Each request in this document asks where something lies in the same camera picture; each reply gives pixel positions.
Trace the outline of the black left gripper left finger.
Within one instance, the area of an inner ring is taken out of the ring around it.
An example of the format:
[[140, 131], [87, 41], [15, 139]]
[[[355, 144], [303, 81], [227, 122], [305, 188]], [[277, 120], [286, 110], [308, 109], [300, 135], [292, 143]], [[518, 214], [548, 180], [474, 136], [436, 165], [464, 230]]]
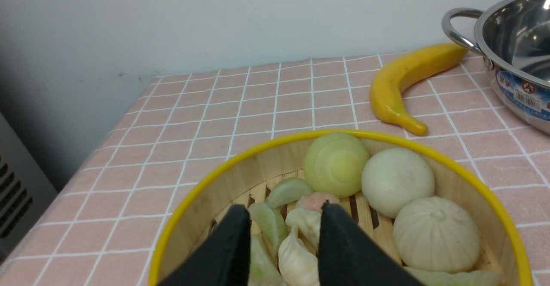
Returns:
[[201, 245], [160, 286], [246, 286], [250, 272], [251, 219], [234, 204]]

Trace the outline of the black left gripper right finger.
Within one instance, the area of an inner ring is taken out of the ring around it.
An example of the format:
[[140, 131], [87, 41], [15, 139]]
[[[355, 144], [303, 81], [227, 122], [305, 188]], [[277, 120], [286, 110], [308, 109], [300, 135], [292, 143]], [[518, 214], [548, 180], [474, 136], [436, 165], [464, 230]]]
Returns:
[[324, 203], [318, 245], [322, 286], [421, 286], [340, 204]]

